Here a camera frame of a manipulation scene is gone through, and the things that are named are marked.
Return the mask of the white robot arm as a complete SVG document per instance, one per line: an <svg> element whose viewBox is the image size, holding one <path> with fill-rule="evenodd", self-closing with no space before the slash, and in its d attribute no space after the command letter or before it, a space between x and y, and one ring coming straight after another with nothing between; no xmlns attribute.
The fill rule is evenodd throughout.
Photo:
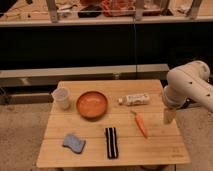
<svg viewBox="0 0 213 171"><path fill-rule="evenodd" d="M171 69L166 76L168 85L163 88L162 101L165 104L164 123L170 124L187 99L213 113L213 85L208 83L209 66L200 60Z"/></svg>

